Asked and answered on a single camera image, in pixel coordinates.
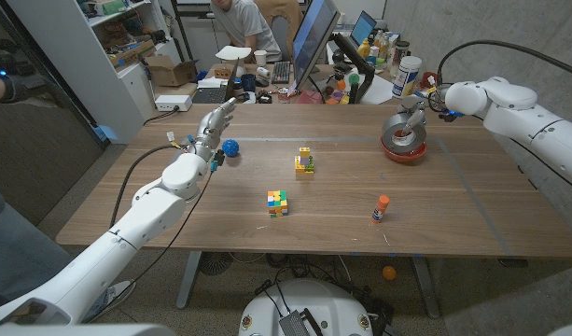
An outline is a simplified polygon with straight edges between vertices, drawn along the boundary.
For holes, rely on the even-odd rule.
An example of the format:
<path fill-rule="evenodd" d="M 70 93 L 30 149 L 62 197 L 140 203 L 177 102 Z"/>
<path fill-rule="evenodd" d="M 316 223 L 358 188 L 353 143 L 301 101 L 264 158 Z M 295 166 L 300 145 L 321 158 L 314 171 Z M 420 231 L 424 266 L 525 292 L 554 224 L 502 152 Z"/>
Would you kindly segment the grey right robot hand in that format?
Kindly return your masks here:
<path fill-rule="evenodd" d="M 419 127 L 425 127 L 427 109 L 440 113 L 444 108 L 445 105 L 441 100 L 432 98 L 428 94 L 415 93 L 403 97 L 397 107 L 397 112 L 399 114 L 406 113 L 410 116 L 404 123 L 401 134 L 409 135 L 411 132 L 417 131 Z"/>

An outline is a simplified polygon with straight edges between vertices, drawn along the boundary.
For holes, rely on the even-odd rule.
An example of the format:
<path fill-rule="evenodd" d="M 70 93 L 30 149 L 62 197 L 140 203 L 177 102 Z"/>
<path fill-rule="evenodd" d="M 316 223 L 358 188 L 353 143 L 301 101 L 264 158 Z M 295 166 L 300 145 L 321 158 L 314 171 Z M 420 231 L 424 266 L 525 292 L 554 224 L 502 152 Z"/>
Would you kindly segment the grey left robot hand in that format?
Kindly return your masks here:
<path fill-rule="evenodd" d="M 193 149 L 190 151 L 209 161 L 213 156 L 213 150 L 220 143 L 220 137 L 223 131 L 229 126 L 232 119 L 231 113 L 235 109 L 236 99 L 230 98 L 213 111 L 205 115 L 200 124 L 194 138 Z"/>

